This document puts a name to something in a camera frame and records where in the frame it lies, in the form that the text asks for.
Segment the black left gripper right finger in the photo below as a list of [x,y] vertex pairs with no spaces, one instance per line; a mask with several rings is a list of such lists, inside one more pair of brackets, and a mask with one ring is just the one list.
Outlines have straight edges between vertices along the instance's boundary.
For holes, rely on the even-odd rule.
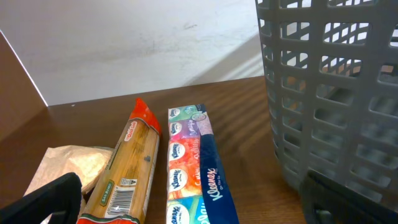
[[307,223],[397,224],[397,212],[314,170],[307,172],[299,192]]

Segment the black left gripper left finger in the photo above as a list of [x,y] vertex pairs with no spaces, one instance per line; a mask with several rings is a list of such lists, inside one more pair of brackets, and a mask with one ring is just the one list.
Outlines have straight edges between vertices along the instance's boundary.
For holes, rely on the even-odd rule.
[[81,181],[69,172],[1,209],[1,223],[75,224],[81,205]]

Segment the grey plastic basket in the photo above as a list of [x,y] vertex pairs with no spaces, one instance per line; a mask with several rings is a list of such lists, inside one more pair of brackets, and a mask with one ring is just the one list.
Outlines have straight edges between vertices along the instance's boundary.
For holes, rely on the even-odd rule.
[[274,152],[397,210],[397,0],[256,2]]

